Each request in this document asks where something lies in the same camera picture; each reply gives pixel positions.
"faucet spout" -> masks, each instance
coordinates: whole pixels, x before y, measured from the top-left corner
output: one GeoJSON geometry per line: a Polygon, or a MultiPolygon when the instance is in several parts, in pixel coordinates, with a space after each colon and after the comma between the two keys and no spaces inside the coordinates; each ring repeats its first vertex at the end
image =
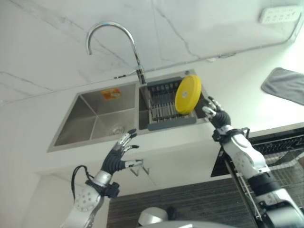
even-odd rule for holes
{"type": "Polygon", "coordinates": [[[90,30],[88,31],[88,33],[86,35],[86,39],[85,39],[85,41],[86,41],[85,42],[85,47],[86,47],[87,53],[89,55],[92,54],[92,50],[91,50],[91,38],[92,38],[93,33],[97,29],[99,29],[101,27],[104,27],[104,26],[112,26],[112,27],[118,28],[118,29],[120,29],[121,31],[123,31],[127,35],[127,37],[129,38],[129,41],[131,42],[131,46],[132,46],[132,49],[133,49],[133,52],[134,52],[134,55],[135,55],[135,58],[136,58],[137,66],[138,66],[138,69],[136,69],[138,80],[141,83],[141,85],[146,84],[146,79],[145,79],[145,77],[143,75],[143,68],[142,68],[142,65],[140,63],[137,51],[136,51],[136,46],[135,46],[134,39],[133,39],[131,33],[124,26],[122,26],[122,25],[120,25],[120,24],[118,24],[116,22],[111,22],[111,21],[99,22],[99,23],[93,25],[90,28],[90,30]]]}

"dishwasher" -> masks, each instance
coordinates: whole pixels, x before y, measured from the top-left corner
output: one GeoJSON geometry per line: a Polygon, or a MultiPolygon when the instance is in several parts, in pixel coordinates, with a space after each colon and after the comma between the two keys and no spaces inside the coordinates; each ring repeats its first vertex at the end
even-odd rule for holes
{"type": "MultiPolygon", "coordinates": [[[[304,128],[249,138],[260,151],[272,174],[304,213],[304,128]]],[[[262,209],[254,200],[248,182],[238,173],[231,159],[220,149],[211,176],[231,174],[246,208],[258,228],[263,228],[262,209]]]]}

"double sink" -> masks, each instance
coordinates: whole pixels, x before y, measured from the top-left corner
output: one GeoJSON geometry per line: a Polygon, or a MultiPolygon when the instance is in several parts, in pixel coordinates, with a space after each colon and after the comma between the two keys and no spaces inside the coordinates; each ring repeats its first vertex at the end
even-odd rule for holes
{"type": "Polygon", "coordinates": [[[49,152],[116,140],[133,128],[140,135],[208,121],[201,110],[203,98],[208,97],[203,87],[189,115],[180,115],[174,108],[178,85],[189,74],[194,70],[154,78],[145,87],[134,82],[77,94],[49,152]]]}

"sink drain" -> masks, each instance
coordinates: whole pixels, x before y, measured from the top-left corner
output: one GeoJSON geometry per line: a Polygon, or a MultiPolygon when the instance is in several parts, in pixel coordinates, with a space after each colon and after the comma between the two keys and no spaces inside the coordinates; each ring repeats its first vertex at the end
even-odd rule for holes
{"type": "Polygon", "coordinates": [[[124,133],[124,127],[123,126],[114,126],[109,131],[109,135],[117,135],[124,133]]]}

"yellow dish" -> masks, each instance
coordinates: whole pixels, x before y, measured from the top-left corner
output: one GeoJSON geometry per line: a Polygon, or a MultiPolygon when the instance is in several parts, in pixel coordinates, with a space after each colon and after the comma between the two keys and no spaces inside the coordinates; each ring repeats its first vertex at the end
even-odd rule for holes
{"type": "Polygon", "coordinates": [[[199,101],[201,93],[201,80],[197,75],[185,77],[177,89],[175,96],[175,109],[180,114],[189,114],[199,101]]]}

